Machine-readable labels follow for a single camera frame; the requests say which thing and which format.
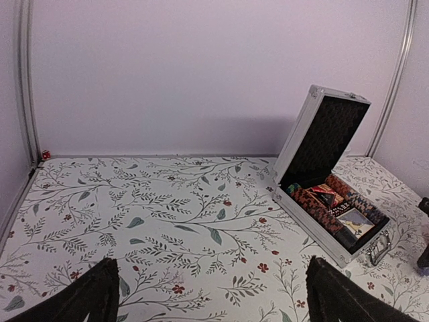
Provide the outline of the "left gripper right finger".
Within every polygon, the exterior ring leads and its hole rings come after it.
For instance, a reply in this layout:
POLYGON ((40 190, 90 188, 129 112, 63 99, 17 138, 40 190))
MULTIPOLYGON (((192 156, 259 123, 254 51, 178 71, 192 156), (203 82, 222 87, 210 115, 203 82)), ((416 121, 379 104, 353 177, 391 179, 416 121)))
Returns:
POLYGON ((414 321, 365 292, 325 259, 313 256, 306 271, 311 321, 414 321))

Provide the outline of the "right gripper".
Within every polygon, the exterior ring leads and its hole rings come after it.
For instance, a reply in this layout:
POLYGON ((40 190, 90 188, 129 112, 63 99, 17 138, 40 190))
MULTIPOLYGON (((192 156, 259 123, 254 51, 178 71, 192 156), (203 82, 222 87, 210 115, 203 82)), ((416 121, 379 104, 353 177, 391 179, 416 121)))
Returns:
MULTIPOLYGON (((428 215, 428 197, 424 197, 418 208, 428 215)), ((428 268, 428 223, 422 226, 422 235, 426 244, 425 250, 422 252, 418 258, 417 265, 419 268, 428 268)))

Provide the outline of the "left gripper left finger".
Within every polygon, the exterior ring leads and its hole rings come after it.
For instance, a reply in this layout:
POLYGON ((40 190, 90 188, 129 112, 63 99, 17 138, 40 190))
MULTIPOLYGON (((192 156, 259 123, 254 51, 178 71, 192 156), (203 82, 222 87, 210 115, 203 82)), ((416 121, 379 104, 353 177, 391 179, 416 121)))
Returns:
POLYGON ((10 321, 116 321, 118 309, 117 261, 105 258, 58 294, 10 321))

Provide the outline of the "black chip stack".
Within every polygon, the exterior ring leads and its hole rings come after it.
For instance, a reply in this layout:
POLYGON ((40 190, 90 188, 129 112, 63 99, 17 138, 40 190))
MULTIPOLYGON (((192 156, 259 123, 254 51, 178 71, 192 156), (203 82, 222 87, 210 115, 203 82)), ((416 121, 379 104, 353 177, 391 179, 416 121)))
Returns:
POLYGON ((357 243, 357 238, 347 228, 338 230, 334 238, 348 251, 357 243))

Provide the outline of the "triangular all-in button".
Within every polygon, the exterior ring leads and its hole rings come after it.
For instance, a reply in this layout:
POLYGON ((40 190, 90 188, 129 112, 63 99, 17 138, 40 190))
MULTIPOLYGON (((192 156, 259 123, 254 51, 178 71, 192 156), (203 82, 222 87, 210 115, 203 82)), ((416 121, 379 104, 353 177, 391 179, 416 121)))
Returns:
POLYGON ((321 186, 315 186, 307 189, 307 191, 327 207, 333 207, 337 204, 336 192, 330 187, 325 189, 321 186))

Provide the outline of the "aluminium poker case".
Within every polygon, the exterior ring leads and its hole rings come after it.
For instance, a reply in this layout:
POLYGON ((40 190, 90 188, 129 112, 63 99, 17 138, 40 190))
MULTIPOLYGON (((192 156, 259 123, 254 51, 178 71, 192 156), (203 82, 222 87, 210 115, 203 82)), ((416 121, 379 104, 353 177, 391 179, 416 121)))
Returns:
MULTIPOLYGON (((334 168, 345 155, 346 148, 370 106, 370 102, 362 96, 311 85, 274 165, 274 201, 286 210, 341 268, 361 254, 366 255, 370 266, 378 265, 391 249, 387 232, 390 219, 379 225, 374 224, 375 227, 358 239, 348 251, 335 240, 334 235, 301 208, 286 193, 286 189, 294 183, 298 183, 305 190, 315 186, 327 189, 329 186, 325 179, 328 175, 333 174, 340 178, 334 173, 334 168)), ((355 209, 337 192, 336 201, 335 206, 327 207, 336 218, 355 209)))

